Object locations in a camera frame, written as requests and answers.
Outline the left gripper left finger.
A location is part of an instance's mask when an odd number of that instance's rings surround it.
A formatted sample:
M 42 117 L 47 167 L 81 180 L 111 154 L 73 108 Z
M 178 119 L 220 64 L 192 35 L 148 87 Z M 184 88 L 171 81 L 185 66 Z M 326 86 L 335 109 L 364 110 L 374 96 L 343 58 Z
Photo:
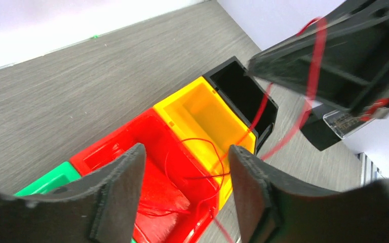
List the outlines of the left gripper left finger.
M 47 194 L 0 192 L 0 242 L 130 242 L 146 164 L 137 143 Z

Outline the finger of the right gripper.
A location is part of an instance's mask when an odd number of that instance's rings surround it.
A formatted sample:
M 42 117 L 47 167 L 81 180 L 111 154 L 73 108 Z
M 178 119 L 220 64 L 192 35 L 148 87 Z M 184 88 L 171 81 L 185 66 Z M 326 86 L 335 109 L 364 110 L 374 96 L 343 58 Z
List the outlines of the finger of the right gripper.
M 360 114 L 378 99 L 389 98 L 389 1 L 345 1 L 326 21 L 316 99 Z M 316 33 L 312 25 L 258 53 L 249 61 L 249 72 L 304 93 Z

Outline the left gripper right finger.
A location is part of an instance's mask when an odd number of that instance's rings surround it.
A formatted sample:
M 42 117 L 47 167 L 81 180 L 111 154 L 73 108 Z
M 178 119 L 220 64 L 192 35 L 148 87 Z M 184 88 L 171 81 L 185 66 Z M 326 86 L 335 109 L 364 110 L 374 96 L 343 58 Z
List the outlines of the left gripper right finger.
M 228 152 L 242 242 L 389 242 L 389 179 L 337 192 Z

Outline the green plastic bin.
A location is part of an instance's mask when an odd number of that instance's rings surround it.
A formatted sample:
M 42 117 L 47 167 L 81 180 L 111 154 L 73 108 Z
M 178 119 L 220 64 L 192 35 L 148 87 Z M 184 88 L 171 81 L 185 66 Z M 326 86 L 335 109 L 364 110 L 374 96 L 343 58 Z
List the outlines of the green plastic bin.
M 69 184 L 81 178 L 77 170 L 65 161 L 28 186 L 24 187 L 15 196 L 28 196 L 32 194 L 46 194 L 53 189 Z

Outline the red plastic bin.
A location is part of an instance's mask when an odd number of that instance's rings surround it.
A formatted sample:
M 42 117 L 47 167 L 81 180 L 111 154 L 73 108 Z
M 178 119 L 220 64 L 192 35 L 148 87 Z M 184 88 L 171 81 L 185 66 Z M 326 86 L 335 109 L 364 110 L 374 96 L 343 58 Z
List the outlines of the red plastic bin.
M 146 149 L 136 242 L 197 242 L 218 212 L 218 184 L 160 116 L 148 109 L 70 158 L 82 176 L 99 169 L 133 145 Z

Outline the black clear-topped device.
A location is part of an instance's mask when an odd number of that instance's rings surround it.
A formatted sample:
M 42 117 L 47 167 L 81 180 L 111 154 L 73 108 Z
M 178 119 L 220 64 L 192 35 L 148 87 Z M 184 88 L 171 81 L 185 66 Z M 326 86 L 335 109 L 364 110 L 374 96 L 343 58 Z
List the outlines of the black clear-topped device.
M 305 138 L 319 151 L 340 142 L 373 121 L 336 110 L 325 104 L 307 112 L 308 119 L 300 127 Z

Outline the yellow plastic bin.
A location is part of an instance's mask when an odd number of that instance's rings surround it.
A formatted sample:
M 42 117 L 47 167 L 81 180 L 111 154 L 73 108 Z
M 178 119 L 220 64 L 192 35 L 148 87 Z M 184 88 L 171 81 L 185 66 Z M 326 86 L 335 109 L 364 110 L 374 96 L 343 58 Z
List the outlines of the yellow plastic bin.
M 247 132 L 249 128 L 203 77 L 153 108 L 212 175 L 229 171 L 227 152 L 231 145 L 255 150 L 256 136 Z

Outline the black plastic bin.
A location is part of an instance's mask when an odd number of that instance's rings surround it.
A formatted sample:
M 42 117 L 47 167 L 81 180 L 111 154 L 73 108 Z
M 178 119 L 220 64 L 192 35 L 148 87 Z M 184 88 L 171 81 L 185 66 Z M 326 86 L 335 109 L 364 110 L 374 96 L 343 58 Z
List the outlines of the black plastic bin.
M 251 126 L 263 98 L 263 88 L 247 74 L 246 67 L 239 59 L 233 56 L 204 73 L 203 77 L 241 121 L 246 126 Z M 258 153 L 273 132 L 277 114 L 278 105 L 269 96 L 266 108 L 253 129 L 256 136 L 254 154 Z

